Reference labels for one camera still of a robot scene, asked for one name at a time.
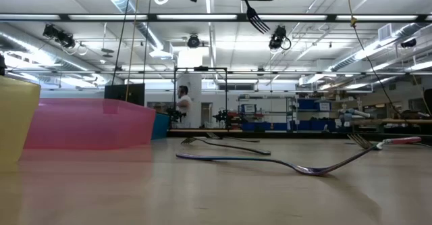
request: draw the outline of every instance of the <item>yellow plastic container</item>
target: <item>yellow plastic container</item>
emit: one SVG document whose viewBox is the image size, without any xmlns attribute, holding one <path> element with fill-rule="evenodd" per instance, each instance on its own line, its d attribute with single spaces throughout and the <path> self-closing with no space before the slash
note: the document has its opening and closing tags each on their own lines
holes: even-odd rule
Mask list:
<svg viewBox="0 0 432 225">
<path fill-rule="evenodd" d="M 19 160 L 41 86 L 0 76 L 0 167 Z"/>
</svg>

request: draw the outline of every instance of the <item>white shirt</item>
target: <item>white shirt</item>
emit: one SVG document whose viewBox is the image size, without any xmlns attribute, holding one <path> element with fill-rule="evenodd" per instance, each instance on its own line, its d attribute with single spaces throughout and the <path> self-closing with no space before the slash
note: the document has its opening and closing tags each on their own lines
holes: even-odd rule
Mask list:
<svg viewBox="0 0 432 225">
<path fill-rule="evenodd" d="M 192 100 L 190 99 L 189 96 L 184 95 L 183 97 L 180 98 L 180 100 L 178 101 L 179 103 L 182 101 L 187 101 L 189 103 L 188 107 L 178 107 L 178 111 L 180 111 L 180 113 L 182 114 L 186 114 L 186 117 L 182 117 L 182 127 L 181 128 L 190 128 L 191 126 L 191 112 L 190 109 L 192 108 Z"/>
</svg>

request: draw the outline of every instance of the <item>cable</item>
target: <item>cable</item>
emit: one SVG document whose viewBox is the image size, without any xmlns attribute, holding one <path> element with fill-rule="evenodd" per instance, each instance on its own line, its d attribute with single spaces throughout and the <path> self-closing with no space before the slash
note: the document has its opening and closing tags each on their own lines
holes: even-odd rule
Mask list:
<svg viewBox="0 0 432 225">
<path fill-rule="evenodd" d="M 123 25 L 121 26 L 119 48 L 117 50 L 117 57 L 115 58 L 114 74 L 113 74 L 113 80 L 111 82 L 111 86 L 114 85 L 115 73 L 117 72 L 117 64 L 119 63 L 120 47 L 122 46 L 122 39 L 123 39 L 123 33 L 124 33 L 124 24 L 126 23 L 126 16 L 128 15 L 128 8 L 129 8 L 129 0 L 126 1 L 126 9 L 124 10 Z"/>
<path fill-rule="evenodd" d="M 132 45 L 130 47 L 130 60 L 129 60 L 128 81 L 126 83 L 126 101 L 128 101 L 128 97 L 129 97 L 130 69 L 132 68 L 132 55 L 134 53 L 135 28 L 136 28 L 135 24 L 136 24 L 136 14 L 138 13 L 138 0 L 136 0 L 136 2 L 135 2 L 135 7 L 136 8 L 135 8 L 135 17 L 134 17 L 134 30 L 132 31 Z"/>
<path fill-rule="evenodd" d="M 147 11 L 147 14 L 150 14 L 150 8 L 151 8 L 151 0 L 148 0 L 148 11 Z M 149 41 L 147 39 L 149 38 L 149 25 L 150 25 L 150 22 L 147 22 L 147 27 L 146 27 L 146 43 L 144 44 L 144 70 L 142 71 L 142 83 L 144 84 L 144 98 L 143 98 L 144 104 L 146 102 L 146 93 L 145 93 L 145 83 L 144 83 L 144 80 L 146 78 L 147 42 Z"/>
<path fill-rule="evenodd" d="M 356 33 L 356 37 L 358 40 L 358 43 L 360 43 L 360 46 L 362 47 L 362 50 L 364 52 L 364 54 L 366 55 L 367 60 L 369 61 L 370 65 L 371 65 L 371 69 L 375 75 L 375 77 L 377 77 L 379 84 L 381 85 L 381 87 L 383 88 L 383 92 L 385 94 L 385 96 L 387 97 L 387 99 L 389 100 L 389 103 L 391 105 L 391 108 L 393 108 L 393 110 L 403 119 L 405 120 L 405 123 L 408 123 L 408 121 L 406 120 L 406 118 L 404 118 L 404 116 L 402 116 L 402 114 L 394 107 L 393 101 L 390 99 L 390 96 L 387 94 L 387 91 L 385 90 L 384 84 L 381 82 L 381 79 L 379 78 L 377 72 L 375 71 L 375 69 L 373 68 L 373 64 L 372 61 L 369 59 L 369 56 L 366 53 L 365 48 L 363 47 L 362 41 L 360 40 L 360 37 L 358 36 L 357 33 L 357 29 L 356 29 L 356 23 L 357 23 L 357 19 L 354 17 L 354 14 L 352 13 L 352 7 L 351 7 L 351 0 L 348 0 L 348 6 L 350 8 L 350 14 L 351 14 L 351 27 L 353 27 L 354 32 Z"/>
</svg>

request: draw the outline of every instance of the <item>ceiling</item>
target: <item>ceiling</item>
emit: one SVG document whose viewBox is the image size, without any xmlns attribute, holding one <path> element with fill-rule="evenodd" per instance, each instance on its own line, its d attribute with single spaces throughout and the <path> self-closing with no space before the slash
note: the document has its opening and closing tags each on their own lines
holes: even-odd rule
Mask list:
<svg viewBox="0 0 432 225">
<path fill-rule="evenodd" d="M 207 12 L 206 0 L 198 0 L 193 3 L 189 0 L 169 0 L 163 5 L 157 5 L 153 0 L 138 0 L 140 13 L 158 14 L 193 14 Z M 355 11 L 357 14 L 430 14 L 432 0 L 351 0 L 353 7 L 359 3 L 362 5 Z M 113 14 L 118 13 L 117 8 L 110 0 L 0 0 L 2 13 L 36 13 L 36 14 Z M 276 0 L 270 2 L 250 3 L 259 14 L 348 14 L 348 0 Z M 212 0 L 212 13 L 244 13 L 245 5 L 240 0 Z M 44 22 L 8 22 L 13 27 L 47 41 L 42 36 L 45 27 Z M 227 67 L 231 70 L 256 70 L 265 67 L 266 70 L 325 70 L 331 63 L 354 50 L 359 46 L 356 35 L 349 23 L 283 23 L 287 31 L 295 28 L 290 33 L 292 48 L 284 54 L 274 55 L 268 48 L 269 39 L 273 30 L 281 23 L 268 22 L 271 32 L 261 34 L 248 22 L 212 22 L 215 31 L 215 62 L 214 66 Z M 113 70 L 117 53 L 112 58 L 102 57 L 101 49 L 107 48 L 118 52 L 119 38 L 122 33 L 122 23 L 110 22 L 107 24 L 107 33 L 104 39 L 104 23 L 100 22 L 56 22 L 55 25 L 62 30 L 74 35 L 88 48 L 86 55 L 74 56 L 94 65 L 102 70 Z M 377 30 L 385 23 L 358 23 L 357 31 L 363 42 L 373 40 L 377 36 Z M 208 22 L 154 22 L 149 23 L 151 30 L 162 40 L 170 41 L 174 51 L 178 52 L 186 48 L 184 38 L 190 34 L 197 34 L 202 41 L 210 41 Z M 148 55 L 151 49 L 141 46 L 145 42 L 143 36 L 136 31 L 133 37 L 133 25 L 124 24 L 123 44 L 119 51 L 119 65 L 128 68 L 132 62 L 132 69 L 144 69 L 144 61 L 147 70 L 165 70 L 173 68 L 172 61 L 153 59 Z M 418 35 L 418 46 L 429 44 L 429 35 Z M 54 42 L 48 44 L 58 47 Z M 204 53 L 204 65 L 210 66 L 211 60 L 207 49 Z M 379 64 L 397 57 L 395 47 L 389 47 L 371 56 L 374 63 Z M 356 63 L 352 69 L 364 71 L 368 69 L 364 62 Z M 152 75 L 151 78 L 171 77 L 169 74 Z M 281 78 L 299 78 L 295 75 L 283 75 Z"/>
</svg>

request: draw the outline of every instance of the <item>pink plastic bin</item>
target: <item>pink plastic bin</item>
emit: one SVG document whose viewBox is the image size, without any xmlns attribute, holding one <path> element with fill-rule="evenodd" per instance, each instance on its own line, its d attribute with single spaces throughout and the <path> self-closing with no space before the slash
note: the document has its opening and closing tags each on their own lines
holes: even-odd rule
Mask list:
<svg viewBox="0 0 432 225">
<path fill-rule="evenodd" d="M 41 99 L 25 149 L 119 149 L 150 143 L 155 110 L 112 99 Z"/>
</svg>

